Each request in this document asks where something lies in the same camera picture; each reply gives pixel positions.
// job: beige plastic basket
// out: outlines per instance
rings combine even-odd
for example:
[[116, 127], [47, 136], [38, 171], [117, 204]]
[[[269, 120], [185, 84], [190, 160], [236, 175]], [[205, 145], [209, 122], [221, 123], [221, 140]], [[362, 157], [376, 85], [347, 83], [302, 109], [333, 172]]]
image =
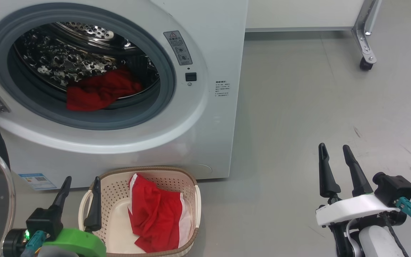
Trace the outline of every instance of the beige plastic basket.
[[[141, 174], [145, 179], [155, 182], [163, 190], [182, 192], [191, 215], [191, 229], [188, 242], [179, 249], [145, 253], [134, 242], [137, 236], [132, 234], [127, 206], [129, 200], [128, 181], [133, 174]], [[101, 214], [102, 228], [94, 232], [107, 247], [108, 257], [181, 257], [193, 246], [201, 222], [201, 193], [196, 180], [186, 171], [164, 166], [125, 168], [107, 172], [101, 178]], [[78, 210], [78, 225], [84, 231], [83, 220], [88, 215], [93, 193], [90, 190], [82, 198]]]

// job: cable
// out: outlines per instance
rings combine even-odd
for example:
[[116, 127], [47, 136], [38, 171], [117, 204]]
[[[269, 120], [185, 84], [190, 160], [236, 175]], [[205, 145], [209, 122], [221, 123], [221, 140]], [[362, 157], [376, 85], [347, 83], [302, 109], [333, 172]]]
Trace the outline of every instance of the cable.
[[386, 213], [384, 213], [383, 215], [381, 215], [383, 217], [383, 220], [385, 221], [386, 226], [388, 227], [388, 229], [390, 230], [391, 235], [394, 237], [394, 241], [396, 241], [397, 246], [401, 249], [402, 254], [404, 255], [404, 257], [408, 257], [408, 254], [406, 252], [406, 250], [404, 249], [404, 247], [401, 244], [401, 241], [399, 241], [399, 238], [396, 236], [396, 233], [394, 232], [393, 227], [391, 226], [390, 221], [388, 220], [388, 216]]

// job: round door opening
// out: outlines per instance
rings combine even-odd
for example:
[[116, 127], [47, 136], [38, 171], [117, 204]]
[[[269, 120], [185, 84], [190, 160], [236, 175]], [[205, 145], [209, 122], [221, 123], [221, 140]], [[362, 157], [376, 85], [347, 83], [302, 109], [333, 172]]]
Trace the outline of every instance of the round door opening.
[[0, 22], [0, 83], [54, 122], [119, 130], [158, 115], [175, 90], [164, 48], [135, 23], [87, 5], [31, 6]]

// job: caster wheel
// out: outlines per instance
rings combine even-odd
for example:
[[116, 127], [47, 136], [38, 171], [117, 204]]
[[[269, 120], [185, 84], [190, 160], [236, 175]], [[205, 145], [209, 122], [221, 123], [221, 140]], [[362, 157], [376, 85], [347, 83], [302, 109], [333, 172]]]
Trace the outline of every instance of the caster wheel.
[[371, 70], [373, 65], [374, 64], [370, 64], [370, 63], [366, 62], [366, 60], [363, 57], [361, 59], [361, 62], [359, 63], [359, 68], [361, 68], [361, 70]]

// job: basket bottom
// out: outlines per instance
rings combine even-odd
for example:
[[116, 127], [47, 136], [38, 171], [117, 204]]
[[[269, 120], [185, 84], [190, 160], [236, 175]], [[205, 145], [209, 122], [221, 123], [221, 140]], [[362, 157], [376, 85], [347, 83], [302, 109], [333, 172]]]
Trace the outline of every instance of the basket bottom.
[[134, 244], [139, 236], [132, 233], [128, 215], [129, 198], [119, 200], [112, 207], [107, 225], [106, 247], [108, 253], [145, 253]]

